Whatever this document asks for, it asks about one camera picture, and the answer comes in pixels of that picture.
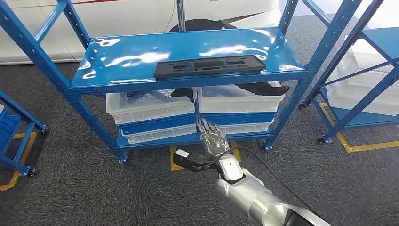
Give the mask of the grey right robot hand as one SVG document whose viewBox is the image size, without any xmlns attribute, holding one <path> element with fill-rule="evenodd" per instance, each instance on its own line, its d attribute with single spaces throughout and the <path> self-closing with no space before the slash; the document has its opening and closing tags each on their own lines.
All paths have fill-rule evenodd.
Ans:
<svg viewBox="0 0 399 226">
<path fill-rule="evenodd" d="M 197 126 L 205 150 L 204 156 L 207 160 L 213 160 L 219 154 L 230 149 L 225 133 L 217 124 L 201 117 Z"/>
</svg>

